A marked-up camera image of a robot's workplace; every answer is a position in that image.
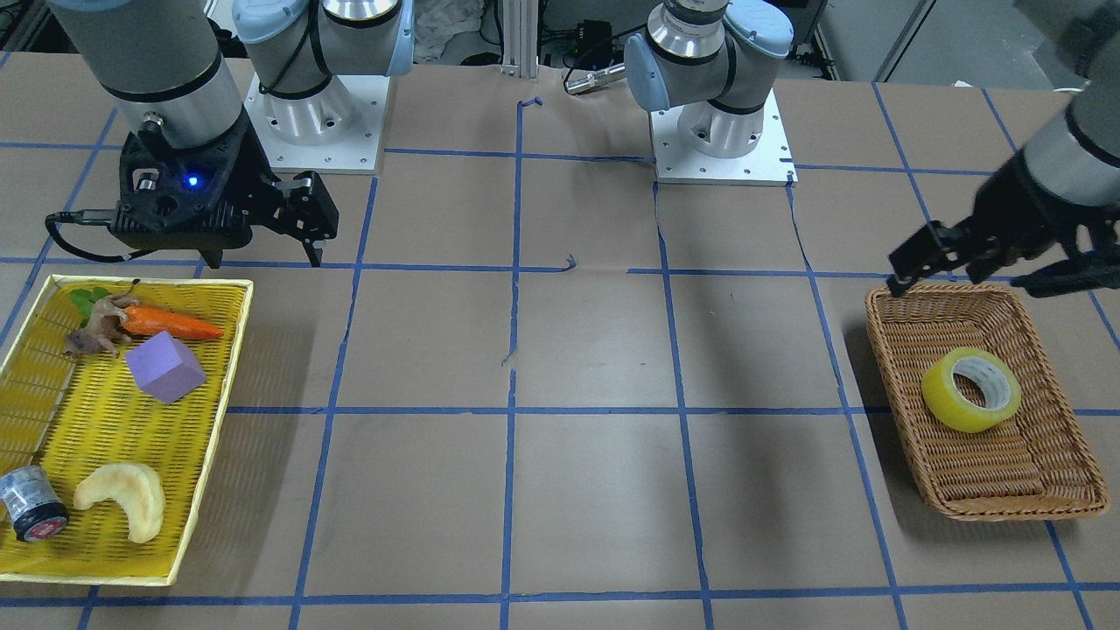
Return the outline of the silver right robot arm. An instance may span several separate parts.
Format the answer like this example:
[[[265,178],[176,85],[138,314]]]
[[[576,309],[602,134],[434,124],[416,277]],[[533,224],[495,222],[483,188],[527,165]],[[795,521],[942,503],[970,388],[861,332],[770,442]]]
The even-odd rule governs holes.
[[[88,262],[193,250],[212,269],[253,228],[295,239],[308,263],[339,235],[319,172],[277,176],[261,141],[335,147],[367,120],[344,78],[408,74],[412,1],[236,1],[232,18],[256,74],[259,121],[220,33],[197,1],[52,1],[52,15],[129,126],[111,210],[52,213],[53,243]]]

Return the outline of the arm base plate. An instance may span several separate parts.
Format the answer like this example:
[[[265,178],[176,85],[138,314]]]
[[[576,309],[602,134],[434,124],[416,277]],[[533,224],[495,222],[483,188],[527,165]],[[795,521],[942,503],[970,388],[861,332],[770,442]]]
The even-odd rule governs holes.
[[[372,176],[380,170],[391,87],[389,77],[343,75],[311,98],[284,100],[261,93],[255,75],[244,105],[272,172]]]
[[[799,182],[780,103],[732,115],[708,102],[648,115],[656,179],[673,185],[793,186]]]

